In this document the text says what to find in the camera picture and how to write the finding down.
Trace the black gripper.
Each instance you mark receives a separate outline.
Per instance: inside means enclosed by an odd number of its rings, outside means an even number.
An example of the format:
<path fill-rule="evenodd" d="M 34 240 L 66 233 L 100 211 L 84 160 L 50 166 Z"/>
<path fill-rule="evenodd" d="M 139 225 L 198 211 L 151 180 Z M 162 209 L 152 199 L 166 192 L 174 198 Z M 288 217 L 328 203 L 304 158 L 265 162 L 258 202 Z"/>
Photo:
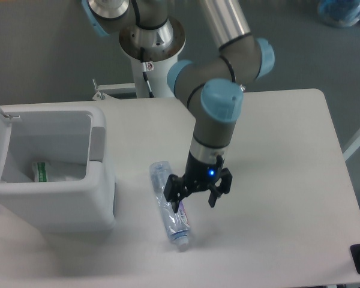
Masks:
<path fill-rule="evenodd" d="M 170 174 L 164 196 L 174 211 L 179 209 L 180 202 L 191 193 L 209 190 L 208 203 L 214 207 L 217 199 L 230 192 L 233 176 L 228 168 L 223 168 L 224 159 L 221 155 L 212 158 L 212 163 L 199 161 L 188 153 L 185 173 L 182 177 Z"/>

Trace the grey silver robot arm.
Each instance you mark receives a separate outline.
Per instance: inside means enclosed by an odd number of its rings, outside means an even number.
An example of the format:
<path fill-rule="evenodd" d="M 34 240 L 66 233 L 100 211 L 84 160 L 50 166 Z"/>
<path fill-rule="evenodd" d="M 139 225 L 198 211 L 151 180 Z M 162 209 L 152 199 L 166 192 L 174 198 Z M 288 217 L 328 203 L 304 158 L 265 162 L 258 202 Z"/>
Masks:
<path fill-rule="evenodd" d="M 133 68 L 136 94 L 175 97 L 195 118 L 183 176 L 170 175 L 164 196 L 177 211 L 193 193 L 209 191 L 209 205 L 230 191 L 224 166 L 244 86 L 268 74 L 275 62 L 266 39 L 254 38 L 238 1 L 200 1 L 218 57 L 205 64 L 180 61 L 185 32 L 170 16 L 167 1 L 82 1 L 94 30 L 118 33 Z"/>

